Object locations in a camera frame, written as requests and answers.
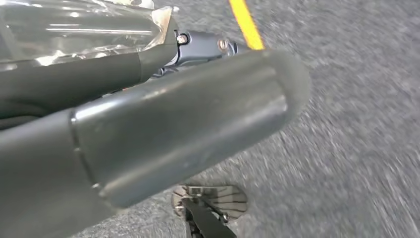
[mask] clear plastic wrap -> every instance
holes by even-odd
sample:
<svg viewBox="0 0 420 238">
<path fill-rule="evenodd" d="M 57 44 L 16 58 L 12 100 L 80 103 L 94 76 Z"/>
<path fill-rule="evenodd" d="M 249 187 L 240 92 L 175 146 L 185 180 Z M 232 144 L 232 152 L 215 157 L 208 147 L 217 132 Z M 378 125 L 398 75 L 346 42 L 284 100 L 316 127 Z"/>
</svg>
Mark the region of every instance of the clear plastic wrap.
<svg viewBox="0 0 420 238">
<path fill-rule="evenodd" d="M 0 71 L 149 49 L 164 43 L 171 13 L 104 0 L 0 0 Z"/>
</svg>

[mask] asphalt road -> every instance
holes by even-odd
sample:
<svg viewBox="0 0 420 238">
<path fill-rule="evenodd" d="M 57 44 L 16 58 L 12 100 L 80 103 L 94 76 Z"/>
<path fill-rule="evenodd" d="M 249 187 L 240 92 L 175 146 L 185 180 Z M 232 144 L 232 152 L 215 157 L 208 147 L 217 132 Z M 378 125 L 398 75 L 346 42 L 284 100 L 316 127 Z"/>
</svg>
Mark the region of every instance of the asphalt road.
<svg viewBox="0 0 420 238">
<path fill-rule="evenodd" d="M 420 1 L 247 0 L 269 47 L 308 66 L 282 132 L 192 178 L 251 199 L 241 238 L 420 237 Z M 183 28 L 241 40 L 227 0 L 157 0 Z M 76 238 L 183 238 L 166 191 Z"/>
</svg>

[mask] handlebar grip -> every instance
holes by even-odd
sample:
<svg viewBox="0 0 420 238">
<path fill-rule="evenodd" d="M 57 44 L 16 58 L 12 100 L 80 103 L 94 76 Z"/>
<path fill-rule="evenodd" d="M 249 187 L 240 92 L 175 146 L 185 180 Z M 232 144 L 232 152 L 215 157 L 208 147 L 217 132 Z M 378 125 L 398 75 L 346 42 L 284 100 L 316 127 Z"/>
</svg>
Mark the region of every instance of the handlebar grip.
<svg viewBox="0 0 420 238">
<path fill-rule="evenodd" d="M 294 57 L 253 51 L 5 130 L 1 237 L 93 225 L 277 132 L 308 96 Z"/>
</svg>

